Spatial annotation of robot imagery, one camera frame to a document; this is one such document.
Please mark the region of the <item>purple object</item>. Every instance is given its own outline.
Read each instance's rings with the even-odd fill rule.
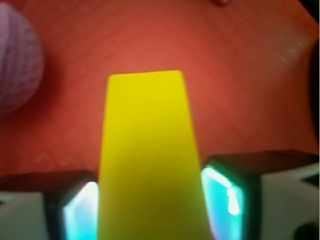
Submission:
[[[38,89],[44,56],[28,20],[0,3],[0,116],[25,104]]]

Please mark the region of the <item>teal light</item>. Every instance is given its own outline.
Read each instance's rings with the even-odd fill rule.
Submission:
[[[201,172],[211,232],[216,240],[242,240],[244,192],[213,167]]]
[[[96,240],[99,186],[88,182],[63,208],[67,240]]]

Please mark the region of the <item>textured mat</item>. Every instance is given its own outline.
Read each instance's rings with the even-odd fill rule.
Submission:
[[[297,0],[11,0],[46,67],[34,97],[0,119],[0,175],[98,172],[107,79],[181,70],[202,161],[318,152],[308,96],[319,26]]]

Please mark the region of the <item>orange mat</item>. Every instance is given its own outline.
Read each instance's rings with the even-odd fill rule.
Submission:
[[[202,161],[318,153],[308,69],[319,26],[298,0],[8,2],[38,32],[46,66],[34,97],[0,119],[0,176],[97,173],[107,78],[119,73],[183,71]]]

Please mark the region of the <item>yellow plastic piece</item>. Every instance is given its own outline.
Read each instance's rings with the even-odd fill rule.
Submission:
[[[181,72],[110,77],[99,186],[100,240],[212,239]]]

